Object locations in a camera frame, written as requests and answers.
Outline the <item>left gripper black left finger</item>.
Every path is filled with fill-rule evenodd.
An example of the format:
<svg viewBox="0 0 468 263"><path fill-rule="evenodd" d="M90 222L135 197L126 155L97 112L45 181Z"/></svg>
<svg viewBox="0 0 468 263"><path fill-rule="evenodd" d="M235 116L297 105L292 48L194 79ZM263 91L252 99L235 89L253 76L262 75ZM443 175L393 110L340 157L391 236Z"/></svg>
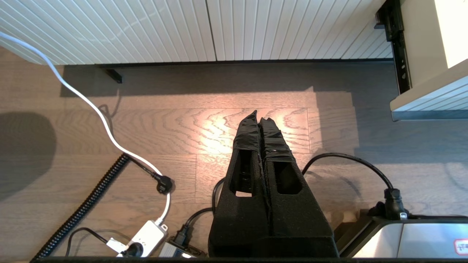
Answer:
<svg viewBox="0 0 468 263"><path fill-rule="evenodd" d="M257 111L239 123L208 238L210 257L272 257Z"/></svg>

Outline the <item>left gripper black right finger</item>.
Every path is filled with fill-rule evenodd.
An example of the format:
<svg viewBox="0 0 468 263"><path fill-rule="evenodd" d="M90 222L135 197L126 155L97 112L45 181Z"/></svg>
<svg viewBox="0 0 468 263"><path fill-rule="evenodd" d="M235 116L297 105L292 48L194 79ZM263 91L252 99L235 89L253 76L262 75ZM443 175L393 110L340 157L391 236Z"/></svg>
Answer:
<svg viewBox="0 0 468 263"><path fill-rule="evenodd" d="M268 234L264 257L337 257L334 233L273 119L261 119Z"/></svg>

